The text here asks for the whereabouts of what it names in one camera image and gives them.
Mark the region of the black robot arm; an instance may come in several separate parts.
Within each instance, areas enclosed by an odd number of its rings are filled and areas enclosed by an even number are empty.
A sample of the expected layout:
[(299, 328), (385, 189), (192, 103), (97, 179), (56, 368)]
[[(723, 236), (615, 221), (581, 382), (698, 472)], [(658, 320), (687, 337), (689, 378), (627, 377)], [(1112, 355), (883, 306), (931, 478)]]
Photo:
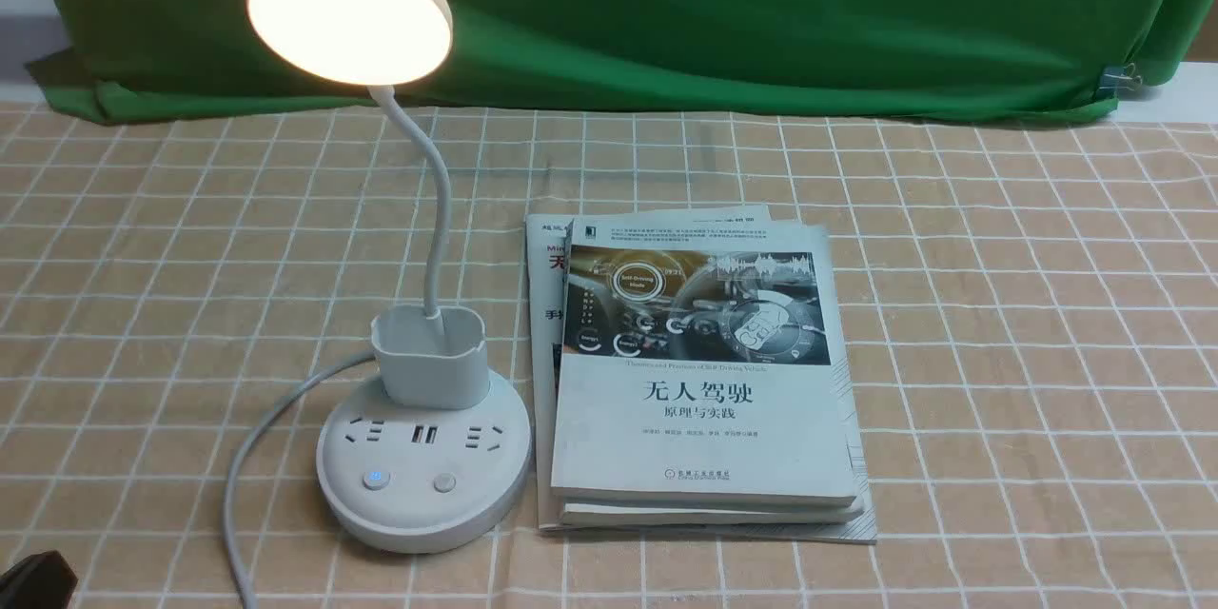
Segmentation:
[(1, 608), (69, 608), (78, 582), (58, 551), (26, 555), (1, 575)]

